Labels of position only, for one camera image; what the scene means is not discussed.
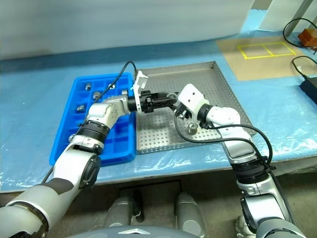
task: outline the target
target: orange object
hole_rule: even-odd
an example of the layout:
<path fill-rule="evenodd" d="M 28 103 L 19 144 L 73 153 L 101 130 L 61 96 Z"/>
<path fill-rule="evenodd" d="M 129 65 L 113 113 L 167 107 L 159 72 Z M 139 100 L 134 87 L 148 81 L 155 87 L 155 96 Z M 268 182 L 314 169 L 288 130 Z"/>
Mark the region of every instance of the orange object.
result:
<path fill-rule="evenodd" d="M 303 46 L 306 47 L 317 47 L 317 30 L 316 29 L 305 29 L 301 34 L 298 35 Z"/>

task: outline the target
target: table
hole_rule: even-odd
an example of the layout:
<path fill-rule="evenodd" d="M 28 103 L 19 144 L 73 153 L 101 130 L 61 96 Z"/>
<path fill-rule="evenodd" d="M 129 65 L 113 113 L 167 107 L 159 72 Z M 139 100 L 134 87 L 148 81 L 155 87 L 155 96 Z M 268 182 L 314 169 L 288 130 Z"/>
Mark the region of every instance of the table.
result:
<path fill-rule="evenodd" d="M 255 30 L 264 14 L 265 11 L 252 10 L 241 34 L 232 37 L 280 35 Z M 271 141 L 274 162 L 317 153 L 317 105 L 300 90 L 301 77 L 239 82 L 215 40 L 8 60 L 1 62 L 0 191 L 38 184 L 50 169 L 49 155 L 73 80 L 78 76 L 119 72 L 127 60 L 133 60 L 139 68 L 214 60 L 252 124 Z M 255 142 L 267 154 L 257 135 Z M 102 167 L 97 183 L 229 167 L 222 145 L 212 144 L 137 155 L 130 163 Z"/>

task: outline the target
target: perforated metal tray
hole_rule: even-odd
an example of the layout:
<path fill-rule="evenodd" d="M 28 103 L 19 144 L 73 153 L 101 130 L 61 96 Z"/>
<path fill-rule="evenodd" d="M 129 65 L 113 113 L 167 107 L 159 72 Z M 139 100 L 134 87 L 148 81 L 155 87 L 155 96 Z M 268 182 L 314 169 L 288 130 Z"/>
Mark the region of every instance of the perforated metal tray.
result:
<path fill-rule="evenodd" d="M 142 69 L 142 72 L 149 77 L 144 90 L 151 90 L 152 93 L 179 92 L 186 84 L 192 83 L 212 105 L 236 109 L 240 113 L 241 123 L 251 125 L 249 118 L 214 61 Z M 200 128 L 195 135 L 191 136 L 186 132 L 186 128 L 193 120 L 185 119 L 178 122 L 180 130 L 188 138 L 196 140 L 220 138 L 216 130 Z M 197 145 L 186 142 L 179 137 L 175 130 L 174 114 L 171 109 L 158 109 L 153 113 L 137 115 L 138 154 Z"/>

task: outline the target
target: black cable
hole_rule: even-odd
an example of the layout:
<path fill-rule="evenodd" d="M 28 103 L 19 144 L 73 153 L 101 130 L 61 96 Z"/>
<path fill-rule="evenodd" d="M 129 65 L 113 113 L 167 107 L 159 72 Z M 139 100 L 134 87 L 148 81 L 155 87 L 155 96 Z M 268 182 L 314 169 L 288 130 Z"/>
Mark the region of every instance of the black cable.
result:
<path fill-rule="evenodd" d="M 253 147 L 253 149 L 254 149 L 254 151 L 255 151 L 257 156 L 261 157 L 261 154 L 260 154 L 259 150 L 257 149 L 257 147 L 255 146 L 255 144 L 252 143 L 251 141 L 247 140 L 247 139 L 233 137 L 233 138 L 225 138 L 225 139 L 222 138 L 222 139 L 212 139 L 212 140 L 193 140 L 193 139 L 187 138 L 186 136 L 184 136 L 181 133 L 181 131 L 179 130 L 178 124 L 177 124 L 177 116 L 176 115 L 174 116 L 174 124 L 175 124 L 175 128 L 176 128 L 176 131 L 177 131 L 178 135 L 182 139 L 184 139 L 184 140 L 186 140 L 188 142 L 199 143 L 199 144 L 209 144 L 209 143 L 219 143 L 219 142 L 235 141 L 235 140 L 244 141 L 244 142 L 247 142 L 248 144 L 250 144 Z"/>
<path fill-rule="evenodd" d="M 272 171 L 269 171 L 269 174 L 271 175 L 271 177 L 272 177 L 272 179 L 273 179 L 273 181 L 274 181 L 274 183 L 275 183 L 275 185 L 276 185 L 277 190 L 279 191 L 279 193 L 281 194 L 282 199 L 284 200 L 285 207 L 286 207 L 286 209 L 287 209 L 287 211 L 288 211 L 288 214 L 289 214 L 289 217 L 290 217 L 290 219 L 291 219 L 291 222 L 292 222 L 295 226 L 297 226 L 297 225 L 296 225 L 296 220 L 295 220 L 294 214 L 293 214 L 292 209 L 291 209 L 291 207 L 290 207 L 290 205 L 289 205 L 289 203 L 288 203 L 288 201 L 287 201 L 287 198 L 286 198 L 286 196 L 285 196 L 285 194 L 284 194 L 284 191 L 283 191 L 283 189 L 282 189 L 282 187 L 281 187 L 281 184 L 279 183 L 279 181 L 277 180 L 277 178 L 275 177 L 275 175 L 273 174 Z"/>
<path fill-rule="evenodd" d="M 94 103 L 96 103 L 99 98 L 101 98 L 117 81 L 118 79 L 121 77 L 121 75 L 123 74 L 123 72 L 125 71 L 126 67 L 129 65 L 129 64 L 132 64 L 133 67 L 134 67 L 134 71 L 137 70 L 135 64 L 133 61 L 128 61 L 127 63 L 125 63 L 125 65 L 123 66 L 122 70 L 120 71 L 120 73 L 117 75 L 117 77 L 114 79 L 114 81 L 109 84 L 109 86 L 94 100 Z"/>
<path fill-rule="evenodd" d="M 41 183 L 45 183 L 46 180 L 48 180 L 49 176 L 50 176 L 51 173 L 53 172 L 53 168 L 54 168 L 54 166 L 52 166 L 52 167 L 50 168 L 50 170 L 49 170 L 48 173 L 45 175 L 45 177 L 43 178 L 43 180 L 42 180 Z"/>
<path fill-rule="evenodd" d="M 268 157 L 267 157 L 267 165 L 271 164 L 272 158 L 273 158 L 273 148 L 272 145 L 269 141 L 269 139 L 267 138 L 267 136 L 258 128 L 251 126 L 251 125 L 245 125 L 245 124 L 232 124 L 232 125 L 222 125 L 222 126 L 217 126 L 217 127 L 210 127 L 208 129 L 222 129 L 222 128 L 227 128 L 227 127 L 244 127 L 244 128 L 248 128 L 248 129 L 252 129 L 254 131 L 256 131 L 257 133 L 259 133 L 262 138 L 264 139 L 264 141 L 266 142 L 266 145 L 268 147 Z"/>
<path fill-rule="evenodd" d="M 296 47 L 299 47 L 299 48 L 313 49 L 314 47 L 306 47 L 306 46 L 296 45 L 296 44 L 294 44 L 293 42 L 290 42 L 290 41 L 286 38 L 286 35 L 285 35 L 285 30 L 286 30 L 286 28 L 287 28 L 288 25 L 291 24 L 293 21 L 298 21 L 298 20 L 307 21 L 307 22 L 309 22 L 312 26 L 314 26 L 314 27 L 317 29 L 317 26 L 316 26 L 313 22 L 311 22 L 310 20 L 308 20 L 308 19 L 306 19 L 306 18 L 296 18 L 296 19 L 291 20 L 290 22 L 288 22 L 288 23 L 285 25 L 285 27 L 284 27 L 284 29 L 283 29 L 283 37 L 284 37 L 284 39 L 285 39 L 289 44 L 291 44 L 292 46 L 296 46 Z"/>
<path fill-rule="evenodd" d="M 297 56 L 297 57 L 295 57 L 295 58 L 292 59 L 292 64 L 293 64 L 293 66 L 295 67 L 295 70 L 296 70 L 300 75 L 302 75 L 302 77 L 303 77 L 304 79 L 306 79 L 306 78 L 308 78 L 308 76 L 305 75 L 305 74 L 303 74 L 302 72 L 300 72 L 300 71 L 298 70 L 297 66 L 295 65 L 295 60 L 298 59 L 298 58 L 308 58 L 308 59 L 310 59 L 312 62 L 314 62 L 316 65 L 317 65 L 317 61 L 314 60 L 313 58 L 309 57 L 309 56 Z"/>

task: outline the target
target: blue plastic tray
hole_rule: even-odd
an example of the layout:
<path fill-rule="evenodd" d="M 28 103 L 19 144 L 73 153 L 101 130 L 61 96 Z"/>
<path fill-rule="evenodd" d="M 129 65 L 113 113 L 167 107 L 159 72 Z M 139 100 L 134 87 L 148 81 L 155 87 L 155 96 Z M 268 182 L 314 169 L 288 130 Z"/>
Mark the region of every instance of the blue plastic tray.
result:
<path fill-rule="evenodd" d="M 94 102 L 93 93 L 102 92 L 113 82 L 117 74 L 106 74 L 76 78 L 68 97 L 64 114 L 62 116 L 56 138 L 50 155 L 50 164 L 54 165 L 58 157 L 64 151 L 70 135 L 78 130 L 78 125 L 83 122 L 89 107 Z M 85 86 L 91 83 L 91 90 L 86 91 Z M 130 73 L 124 73 L 115 84 L 98 102 L 114 96 L 121 95 L 123 90 L 133 96 L 131 90 L 133 79 Z M 84 112 L 77 112 L 78 106 L 84 105 Z M 119 118 L 110 130 L 103 153 L 100 155 L 102 166 L 128 162 L 134 159 L 136 153 L 135 113 Z"/>

